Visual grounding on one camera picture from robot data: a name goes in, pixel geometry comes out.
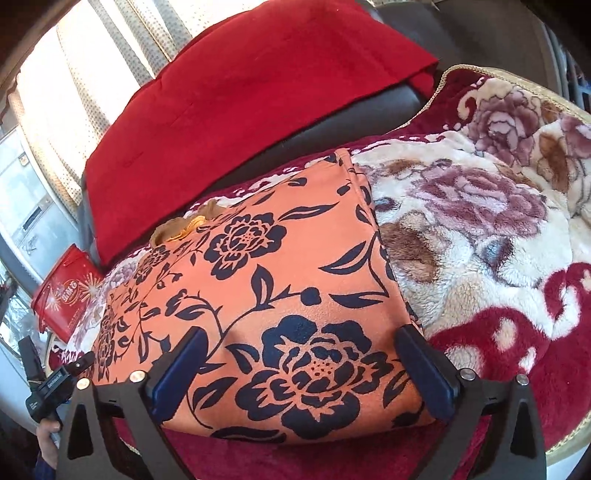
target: red bag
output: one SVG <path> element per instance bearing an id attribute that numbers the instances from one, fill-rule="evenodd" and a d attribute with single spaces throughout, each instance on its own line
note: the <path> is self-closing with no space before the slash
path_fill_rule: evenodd
<path id="1" fill-rule="evenodd" d="M 39 317 L 39 331 L 49 327 L 68 342 L 103 278 L 88 255 L 71 245 L 31 301 Z"/>

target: metal screw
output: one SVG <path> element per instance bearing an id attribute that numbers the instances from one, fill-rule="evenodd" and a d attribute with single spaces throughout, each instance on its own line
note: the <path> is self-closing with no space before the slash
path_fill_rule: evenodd
<path id="1" fill-rule="evenodd" d="M 524 375 L 524 374 L 518 374 L 515 377 L 515 380 L 517 380 L 517 383 L 519 385 L 521 385 L 522 387 L 526 387 L 527 385 L 530 384 L 530 379 L 527 378 L 527 375 Z"/>
<path id="2" fill-rule="evenodd" d="M 476 378 L 476 372 L 471 368 L 462 368 L 460 370 L 460 377 L 471 382 Z"/>
<path id="3" fill-rule="evenodd" d="M 136 370 L 135 372 L 131 372 L 131 375 L 129 376 L 129 379 L 133 383 L 143 382 L 144 378 L 146 378 L 146 372 L 144 372 L 143 370 Z"/>
<path id="4" fill-rule="evenodd" d="M 78 388 L 78 390 L 84 390 L 85 388 L 90 387 L 90 380 L 88 380 L 87 378 L 81 378 L 78 380 L 76 387 Z"/>

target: black bracket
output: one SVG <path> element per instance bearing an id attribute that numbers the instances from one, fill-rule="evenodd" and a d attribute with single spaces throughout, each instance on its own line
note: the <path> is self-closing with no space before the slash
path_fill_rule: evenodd
<path id="1" fill-rule="evenodd" d="M 412 325 L 397 330 L 395 346 L 429 413 L 449 421 L 411 480 L 450 479 L 482 416 L 490 423 L 468 480 L 545 480 L 544 437 L 525 375 L 497 382 L 481 380 L 471 369 L 458 371 Z"/>
<path id="2" fill-rule="evenodd" d="M 525 375 L 503 383 L 458 371 L 411 325 L 397 330 L 395 346 L 429 413 L 449 422 L 412 480 L 449 480 L 482 416 L 491 420 L 469 479 L 545 479 L 541 426 Z M 206 355 L 207 337 L 192 327 L 149 372 L 98 387 L 80 380 L 62 434 L 57 480 L 193 480 L 160 424 L 172 418 Z M 119 438 L 112 421 L 117 417 L 126 419 L 141 456 Z"/>

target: floral blanket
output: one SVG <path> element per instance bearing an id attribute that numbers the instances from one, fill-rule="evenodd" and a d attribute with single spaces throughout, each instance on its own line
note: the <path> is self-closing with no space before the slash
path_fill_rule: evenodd
<path id="1" fill-rule="evenodd" d="M 426 338 L 483 378 L 528 374 L 549 452 L 586 425 L 591 406 L 590 124 L 526 80 L 457 66 L 409 124 L 347 145 L 368 175 L 392 268 Z M 216 198 L 232 205 L 317 160 Z M 70 341 L 71 356 L 91 347 L 109 290 L 131 277 L 142 253 L 107 277 Z M 394 468 L 406 478 L 440 433 L 436 424 L 326 444 L 322 461 L 318 446 L 287 453 L 240 443 L 221 449 L 221 440 L 176 432 L 170 439 L 202 479 L 231 478 L 235 469 L 270 479 L 278 462 L 289 470 L 306 464 L 299 473 L 308 479 L 386 479 Z M 460 476 L 482 441 L 481 429 Z M 347 460 L 359 452 L 363 462 Z M 227 455 L 231 468 L 220 466 Z"/>

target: pink rose pattern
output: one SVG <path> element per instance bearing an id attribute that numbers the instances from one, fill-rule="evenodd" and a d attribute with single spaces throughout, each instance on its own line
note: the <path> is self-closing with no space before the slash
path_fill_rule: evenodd
<path id="1" fill-rule="evenodd" d="M 539 196 L 504 175 L 438 160 L 413 182 L 410 195 L 425 200 L 438 223 L 472 238 L 533 236 L 546 219 Z"/>
<path id="2" fill-rule="evenodd" d="M 479 152 L 490 153 L 509 165 L 515 161 L 528 165 L 534 146 L 532 135 L 542 125 L 524 92 L 515 87 L 504 98 L 481 101 L 467 125 L 467 135 Z"/>
<path id="3" fill-rule="evenodd" d="M 571 158 L 591 157 L 591 126 L 581 120 L 563 115 L 560 118 L 560 128 L 566 139 L 567 153 Z"/>

